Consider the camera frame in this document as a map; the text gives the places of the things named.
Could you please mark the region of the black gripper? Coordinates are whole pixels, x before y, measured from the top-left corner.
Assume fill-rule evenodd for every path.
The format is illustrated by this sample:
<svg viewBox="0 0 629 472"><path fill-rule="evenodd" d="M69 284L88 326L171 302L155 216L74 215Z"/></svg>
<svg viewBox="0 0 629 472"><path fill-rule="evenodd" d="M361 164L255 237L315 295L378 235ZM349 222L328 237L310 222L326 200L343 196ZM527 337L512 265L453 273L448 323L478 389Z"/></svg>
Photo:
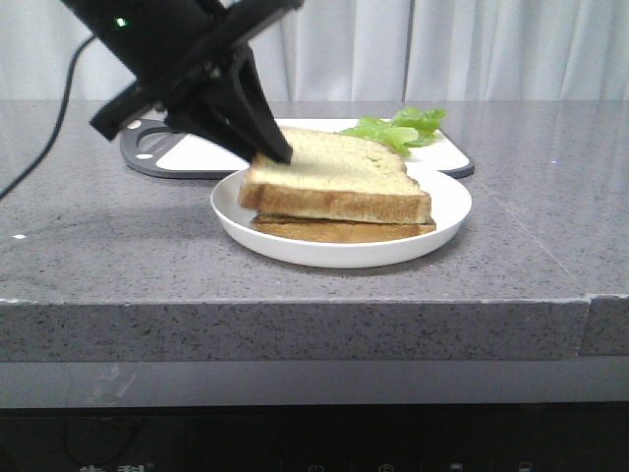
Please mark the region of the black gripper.
<svg viewBox="0 0 629 472"><path fill-rule="evenodd" d="M90 121L113 139L152 106L166 123L246 161L290 163L288 144L262 90L249 41L299 1L92 1L89 29L135 76Z"/></svg>

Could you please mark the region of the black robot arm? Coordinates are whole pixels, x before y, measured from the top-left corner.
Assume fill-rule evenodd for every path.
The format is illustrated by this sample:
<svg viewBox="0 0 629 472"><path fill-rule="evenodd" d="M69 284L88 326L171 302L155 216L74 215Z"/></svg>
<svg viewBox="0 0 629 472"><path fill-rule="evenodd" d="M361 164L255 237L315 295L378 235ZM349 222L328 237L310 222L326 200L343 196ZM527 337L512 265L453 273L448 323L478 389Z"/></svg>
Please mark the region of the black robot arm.
<svg viewBox="0 0 629 472"><path fill-rule="evenodd" d="M166 124L245 160L261 153L289 163L249 46L298 10L299 1L68 1L66 7L134 75L135 82L91 119L113 140L149 109Z"/></svg>

